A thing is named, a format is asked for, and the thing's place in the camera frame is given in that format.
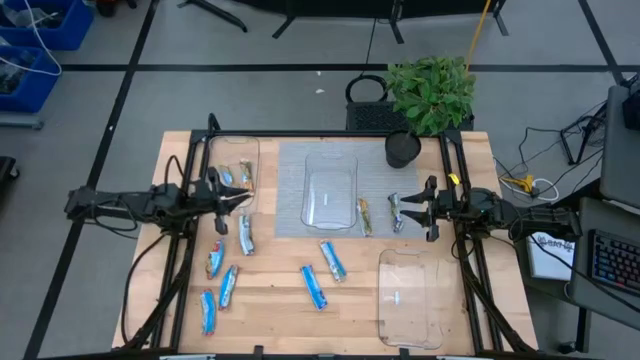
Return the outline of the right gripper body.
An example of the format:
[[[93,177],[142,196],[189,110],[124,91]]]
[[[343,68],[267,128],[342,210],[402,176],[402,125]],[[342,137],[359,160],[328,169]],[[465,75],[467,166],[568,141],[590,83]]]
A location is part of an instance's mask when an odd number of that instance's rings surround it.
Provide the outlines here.
[[[426,203],[426,214],[423,216],[423,227],[427,229],[426,240],[435,242],[439,238],[439,225],[437,220],[449,220],[454,208],[454,196],[451,191],[437,190],[437,178],[429,176],[422,192],[422,200]]]

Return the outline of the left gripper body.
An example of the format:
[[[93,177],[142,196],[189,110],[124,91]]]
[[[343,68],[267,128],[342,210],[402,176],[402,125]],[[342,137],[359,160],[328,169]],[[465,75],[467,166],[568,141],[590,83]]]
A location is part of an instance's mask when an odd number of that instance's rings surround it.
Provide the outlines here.
[[[214,227],[221,235],[228,234],[228,226],[225,217],[229,214],[227,186],[223,183],[221,175],[215,167],[209,167],[206,178],[195,182],[194,197],[197,206],[203,213],[214,213]]]

